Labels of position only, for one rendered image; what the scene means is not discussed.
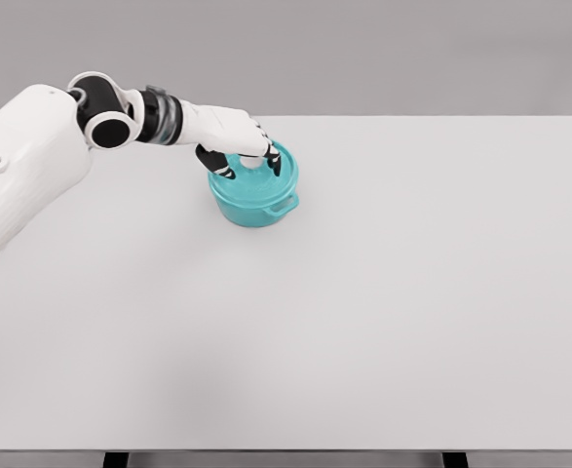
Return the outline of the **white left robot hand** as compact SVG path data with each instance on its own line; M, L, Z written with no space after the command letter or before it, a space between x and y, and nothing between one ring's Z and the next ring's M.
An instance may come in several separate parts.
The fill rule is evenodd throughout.
M235 179L227 154L263 158L279 177L282 155L261 125L242 109L200 105L196 107L198 131L195 154L212 173Z

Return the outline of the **teal pot lid white knob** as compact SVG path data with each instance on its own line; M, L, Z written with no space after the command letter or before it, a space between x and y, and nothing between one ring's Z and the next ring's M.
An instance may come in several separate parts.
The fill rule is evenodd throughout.
M298 166L285 146L276 140L273 144L281 155L279 176L274 175L266 158L261 158L259 167L248 168L243 164L242 156L236 153L226 154L229 167L236 177L231 179L208 173L209 187L213 194L223 201L244 208L267 207L288 196L296 188Z

